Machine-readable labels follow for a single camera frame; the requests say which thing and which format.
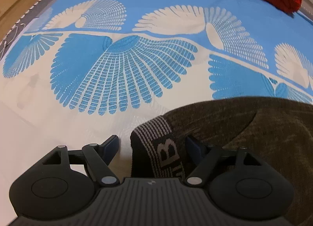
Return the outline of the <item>dark brown corduroy pants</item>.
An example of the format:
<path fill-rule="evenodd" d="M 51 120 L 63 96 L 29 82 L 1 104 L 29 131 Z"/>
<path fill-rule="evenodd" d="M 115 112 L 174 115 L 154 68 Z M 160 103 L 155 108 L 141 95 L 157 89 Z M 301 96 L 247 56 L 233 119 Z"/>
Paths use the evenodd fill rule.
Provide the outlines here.
<path fill-rule="evenodd" d="M 185 179 L 196 167 L 185 138 L 204 146 L 247 147 L 294 187 L 286 219 L 312 225 L 312 106 L 273 97 L 198 102 L 136 127 L 130 135 L 132 177 Z"/>

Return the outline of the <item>blue white patterned bedsheet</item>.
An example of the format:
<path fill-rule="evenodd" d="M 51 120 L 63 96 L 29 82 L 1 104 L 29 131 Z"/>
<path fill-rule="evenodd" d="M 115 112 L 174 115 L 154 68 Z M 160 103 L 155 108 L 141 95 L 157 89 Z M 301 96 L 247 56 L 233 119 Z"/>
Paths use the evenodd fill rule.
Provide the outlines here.
<path fill-rule="evenodd" d="M 132 131 L 179 107 L 312 106 L 312 22 L 262 0 L 53 0 L 2 53 L 1 225 L 16 217 L 12 183 L 59 145 L 115 134 L 125 178 Z"/>

